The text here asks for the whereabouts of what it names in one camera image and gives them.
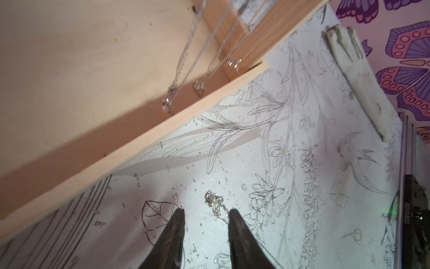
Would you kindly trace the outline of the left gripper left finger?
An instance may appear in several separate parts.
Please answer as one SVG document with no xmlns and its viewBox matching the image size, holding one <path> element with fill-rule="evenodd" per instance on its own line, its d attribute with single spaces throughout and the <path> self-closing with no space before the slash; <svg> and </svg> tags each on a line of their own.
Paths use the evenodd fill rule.
<svg viewBox="0 0 430 269">
<path fill-rule="evenodd" d="M 139 269 L 180 269 L 183 260 L 185 211 L 174 211 L 158 241 Z"/>
</svg>

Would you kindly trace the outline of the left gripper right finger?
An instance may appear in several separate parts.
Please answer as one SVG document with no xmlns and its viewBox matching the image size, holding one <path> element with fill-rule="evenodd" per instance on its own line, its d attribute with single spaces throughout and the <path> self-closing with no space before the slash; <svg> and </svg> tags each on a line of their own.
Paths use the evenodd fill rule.
<svg viewBox="0 0 430 269">
<path fill-rule="evenodd" d="M 229 211 L 228 240 L 233 269 L 274 269 L 235 208 Z"/>
</svg>

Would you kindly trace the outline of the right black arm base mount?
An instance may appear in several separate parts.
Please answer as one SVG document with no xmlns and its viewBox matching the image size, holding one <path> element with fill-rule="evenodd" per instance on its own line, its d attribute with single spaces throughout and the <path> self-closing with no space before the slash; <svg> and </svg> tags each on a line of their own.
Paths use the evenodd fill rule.
<svg viewBox="0 0 430 269">
<path fill-rule="evenodd" d="M 404 180 L 402 268 L 430 267 L 430 208 L 429 196 L 415 176 Z"/>
</svg>

